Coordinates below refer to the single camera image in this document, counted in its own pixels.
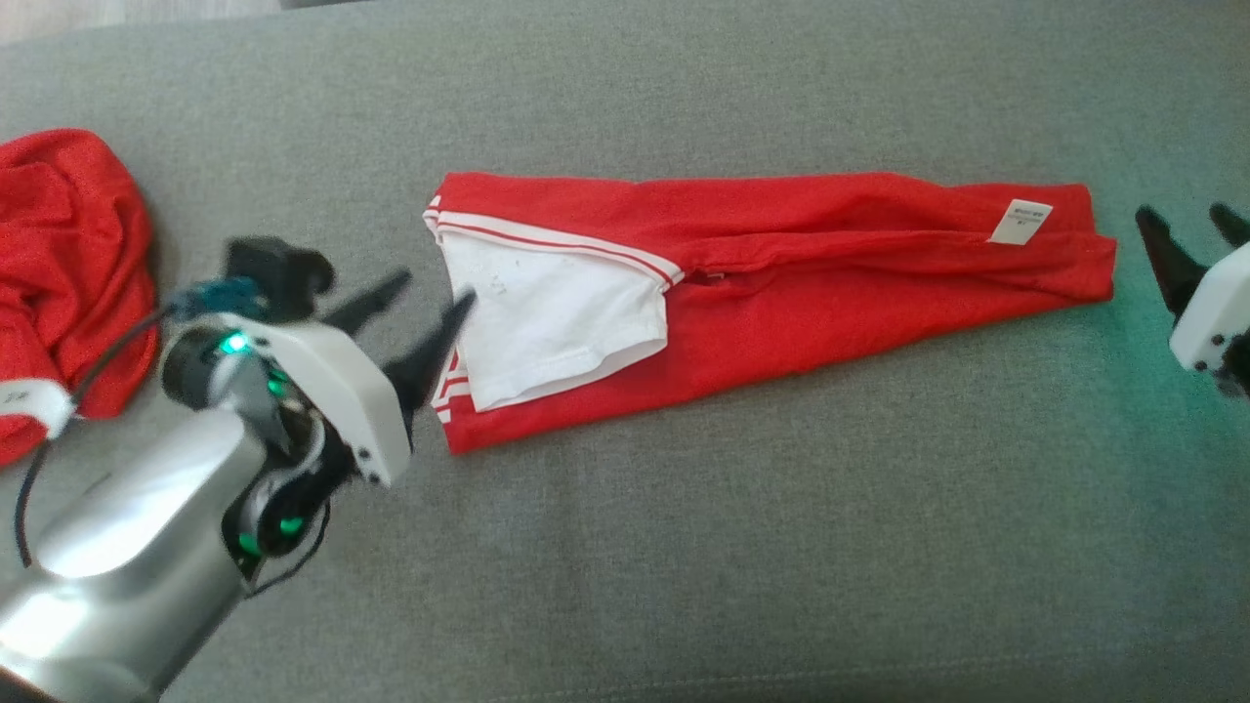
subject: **black cable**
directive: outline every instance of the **black cable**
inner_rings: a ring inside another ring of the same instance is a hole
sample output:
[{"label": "black cable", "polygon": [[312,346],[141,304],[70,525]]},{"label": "black cable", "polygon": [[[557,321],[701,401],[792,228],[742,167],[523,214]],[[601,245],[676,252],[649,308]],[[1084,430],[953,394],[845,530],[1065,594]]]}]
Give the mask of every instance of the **black cable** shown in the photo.
[{"label": "black cable", "polygon": [[51,447],[52,440],[45,439],[35,449],[35,458],[30,460],[26,478],[21,480],[21,489],[18,492],[18,507],[12,512],[12,534],[18,539],[18,557],[21,558],[22,568],[34,563],[30,558],[30,544],[26,542],[26,505],[30,503],[30,489],[35,487],[35,477],[39,475],[39,469],[48,459],[48,450]]},{"label": "black cable", "polygon": [[286,569],[285,572],[281,573],[281,575],[274,577],[272,579],[270,579],[269,582],[266,582],[264,585],[259,587],[248,598],[249,599],[255,598],[255,597],[260,595],[261,593],[269,590],[270,588],[274,588],[275,585],[278,585],[278,584],[282,583],[284,580],[286,580],[286,579],[294,577],[295,574],[298,574],[300,572],[300,569],[304,568],[305,564],[308,564],[309,562],[312,560],[312,557],[316,557],[318,549],[321,548],[321,542],[325,540],[325,529],[328,527],[330,527],[330,504],[329,503],[326,503],[325,508],[322,508],[322,510],[321,510],[321,527],[318,528],[316,539],[312,540],[312,547],[309,547],[309,550],[305,552],[302,557],[300,557],[299,562],[295,562],[294,567],[291,567],[290,569]]},{"label": "black cable", "polygon": [[95,384],[95,379],[100,378],[100,374],[104,373],[104,369],[106,369],[109,364],[111,364],[112,360],[116,359],[122,350],[125,350],[126,345],[135,340],[135,338],[148,331],[148,328],[161,321],[170,313],[172,313],[174,305],[175,303],[168,303],[156,310],[152,310],[148,314],[148,316],[135,323],[135,326],[128,329],[126,334],[118,338],[118,340],[114,341],[99,359],[96,359],[95,365],[88,369],[86,375],[82,377],[82,383],[80,383],[70,395],[70,403],[75,407],[80,405],[82,399],[86,398],[88,392],[91,390],[91,385]]},{"label": "black cable", "polygon": [[[126,330],[116,341],[114,341],[105,352],[96,359],[95,364],[88,369],[86,375],[82,377],[82,383],[70,394],[70,404],[78,408],[82,399],[86,398],[91,385],[95,380],[100,378],[104,369],[121,354],[125,348],[134,341],[140,334],[148,331],[149,328],[156,325],[166,315],[174,310],[174,303],[162,305],[161,308],[148,314],[144,319],[135,323],[134,326]],[[22,568],[29,568],[34,559],[30,555],[30,542],[26,538],[26,508],[30,505],[30,493],[35,488],[35,478],[39,477],[39,470],[44,468],[44,463],[48,460],[48,452],[51,449],[52,443],[50,439],[45,439],[35,449],[35,457],[30,460],[30,465],[26,467],[26,477],[21,480],[21,489],[18,490],[18,505],[12,512],[12,534],[18,540],[18,555],[21,558]]]}]

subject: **gray couch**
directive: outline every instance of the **gray couch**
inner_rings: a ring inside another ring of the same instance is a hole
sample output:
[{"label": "gray couch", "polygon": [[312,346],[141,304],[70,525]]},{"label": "gray couch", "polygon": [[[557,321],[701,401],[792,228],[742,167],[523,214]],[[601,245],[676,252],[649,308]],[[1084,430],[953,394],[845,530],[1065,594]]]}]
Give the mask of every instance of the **gray couch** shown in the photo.
[{"label": "gray couch", "polygon": [[[429,0],[0,49],[0,140],[104,136],[164,289],[248,234],[411,266],[379,358],[448,298],[449,170],[1084,181],[1121,240],[1105,305],[460,459],[426,414],[168,700],[1250,698],[1250,408],[1176,368],[1131,216],[1225,251],[1246,36],[1241,0]],[[72,432],[34,527],[182,417]]]}]

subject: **clothing label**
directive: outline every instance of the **clothing label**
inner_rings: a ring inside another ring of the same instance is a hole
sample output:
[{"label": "clothing label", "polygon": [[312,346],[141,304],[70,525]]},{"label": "clothing label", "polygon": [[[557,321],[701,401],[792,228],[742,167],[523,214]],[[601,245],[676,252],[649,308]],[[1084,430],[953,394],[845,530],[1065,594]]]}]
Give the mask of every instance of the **clothing label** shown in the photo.
[{"label": "clothing label", "polygon": [[1030,203],[1028,200],[1012,200],[1008,211],[1002,215],[1002,221],[994,229],[990,241],[999,244],[1026,244],[1032,235],[1041,229],[1041,223],[1046,221],[1050,205]]},{"label": "clothing label", "polygon": [[56,439],[70,418],[74,404],[65,388],[46,378],[24,378],[0,383],[0,417],[28,415],[48,428],[48,438]]}]

